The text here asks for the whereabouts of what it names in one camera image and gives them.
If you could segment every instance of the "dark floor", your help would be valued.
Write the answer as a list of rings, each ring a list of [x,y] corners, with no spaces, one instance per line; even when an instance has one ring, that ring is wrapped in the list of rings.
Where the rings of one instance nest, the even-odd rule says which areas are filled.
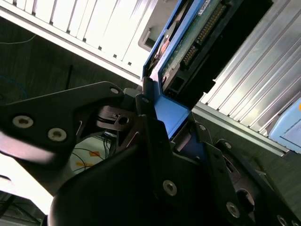
[[[0,42],[19,42],[33,35],[0,17]],[[113,82],[122,89],[137,87],[39,36],[23,44],[0,44],[0,57],[0,104],[100,81]]]
[[[27,40],[33,35],[0,18],[0,42]],[[0,44],[0,58],[0,105],[100,81],[111,81],[122,89],[137,86],[38,36],[24,44]],[[209,129],[214,142],[229,140],[254,167],[265,171],[301,219],[300,155],[280,158],[208,120],[197,120]]]

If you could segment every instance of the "cable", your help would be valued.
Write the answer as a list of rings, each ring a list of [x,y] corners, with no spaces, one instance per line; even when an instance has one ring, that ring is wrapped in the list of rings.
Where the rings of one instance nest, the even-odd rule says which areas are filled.
[[[213,140],[212,140],[212,138],[211,138],[211,134],[210,134],[210,132],[209,132],[208,129],[207,129],[207,131],[208,131],[208,134],[209,134],[209,137],[210,137],[210,140],[211,140],[211,144],[213,145]]]
[[[15,84],[16,86],[18,86],[18,87],[22,90],[25,99],[27,99],[27,92],[25,91],[25,89],[23,88],[23,86],[22,86],[21,84],[19,84],[18,82],[16,82],[16,81],[13,80],[13,79],[9,79],[9,78],[4,77],[4,76],[2,76],[2,75],[0,75],[0,79],[5,79],[6,81],[11,82],[11,83]]]
[[[92,152],[92,151],[90,151],[90,150],[88,150],[88,149],[85,149],[85,148],[74,148],[74,150],[85,150],[85,151],[87,151],[87,152],[91,152],[91,153],[93,153],[93,154],[96,154],[95,152]]]
[[[77,156],[77,157],[83,162],[84,168],[85,168],[85,170],[86,170],[86,167],[87,167],[87,166],[86,166],[85,162],[83,161],[83,159],[80,158],[77,154],[75,154],[75,153],[73,153],[73,152],[72,152],[72,154],[74,154],[75,156]]]
[[[82,170],[82,169],[84,169],[84,168],[85,168],[85,167],[81,167],[81,168],[75,169],[73,172],[78,171],[78,170]]]
[[[0,44],[3,44],[3,45],[15,45],[15,44],[22,44],[22,43],[26,43],[26,42],[29,42],[31,40],[33,40],[34,37],[36,37],[37,35],[33,35],[29,40],[26,40],[26,41],[18,41],[18,42],[0,42]]]

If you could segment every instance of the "blue metal frame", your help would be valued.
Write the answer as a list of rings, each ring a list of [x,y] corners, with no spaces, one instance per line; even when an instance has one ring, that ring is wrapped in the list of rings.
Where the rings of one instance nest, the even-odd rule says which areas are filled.
[[[189,28],[192,20],[199,12],[201,6],[203,5],[205,0],[194,0],[191,7],[189,8],[186,16],[184,17],[182,23],[180,24],[178,30],[174,34],[171,42],[169,43],[165,53],[161,57],[161,60],[158,62],[156,67],[153,69],[150,77],[154,81],[154,93],[155,93],[155,109],[157,113],[157,118],[164,122],[168,137],[170,138],[176,130],[180,127],[180,125],[184,122],[184,120],[188,117],[190,110],[179,104],[178,102],[166,97],[163,94],[162,90],[162,71],[167,64],[169,58],[171,57],[172,53],[180,43],[182,37],[184,36],[186,30]],[[151,60],[152,56],[156,54],[157,49],[164,38],[164,34],[166,30],[172,23],[173,17],[175,16],[182,0],[179,0],[172,15],[170,16],[167,24],[165,25],[163,31],[161,32],[159,38],[157,39],[149,58],[147,59],[146,64],[143,67],[143,76],[145,76],[145,69],[148,65],[148,62]]]

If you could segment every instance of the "blue cable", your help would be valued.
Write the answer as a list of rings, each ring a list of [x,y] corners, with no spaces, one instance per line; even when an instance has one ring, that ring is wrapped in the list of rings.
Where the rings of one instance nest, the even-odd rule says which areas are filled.
[[[1,76],[1,75],[0,75],[0,78],[1,78],[1,79],[5,79],[6,81],[8,81],[8,82],[10,82],[10,83],[13,83],[13,84],[15,84],[16,86],[18,86],[18,87],[20,88],[20,90],[23,92],[25,99],[27,99],[27,97],[28,97],[27,92],[25,91],[24,87],[23,87],[21,84],[19,84],[18,82],[16,82],[16,81],[13,80],[13,79],[9,79],[9,78],[4,77],[4,76]]]

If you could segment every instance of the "bolt head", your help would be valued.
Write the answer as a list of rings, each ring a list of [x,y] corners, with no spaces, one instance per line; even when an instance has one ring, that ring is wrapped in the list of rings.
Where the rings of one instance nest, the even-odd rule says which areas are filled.
[[[206,130],[206,127],[205,126],[203,126],[203,125],[199,125],[199,128],[201,129],[201,130],[203,130],[203,131],[205,131]]]
[[[229,144],[228,142],[225,142],[225,145],[226,145],[226,147],[227,147],[228,149],[231,149],[231,148],[232,148],[231,144]]]
[[[145,98],[145,97],[142,97],[142,100],[144,101],[144,102],[146,102],[146,103],[149,103],[150,101],[147,99],[147,98]]]
[[[67,133],[61,128],[52,128],[48,132],[48,138],[52,141],[62,142],[67,138]]]
[[[163,189],[170,196],[175,196],[177,194],[177,187],[171,180],[165,180],[163,182]]]
[[[240,217],[240,212],[239,212],[239,210],[238,210],[238,208],[237,208],[236,205],[234,205],[231,202],[227,202],[226,206],[227,206],[227,210],[229,211],[229,213],[233,217],[235,217],[235,218],[239,218]]]
[[[115,88],[110,88],[110,91],[112,92],[112,93],[115,93],[115,94],[118,94],[119,93],[119,90],[118,89],[115,89]]]
[[[293,226],[299,226],[299,224],[296,221],[294,221],[294,220],[292,220],[292,225]]]
[[[28,116],[19,115],[13,119],[13,124],[18,128],[26,129],[33,125],[33,120]]]
[[[278,221],[282,226],[288,226],[286,220],[281,215],[277,215]]]

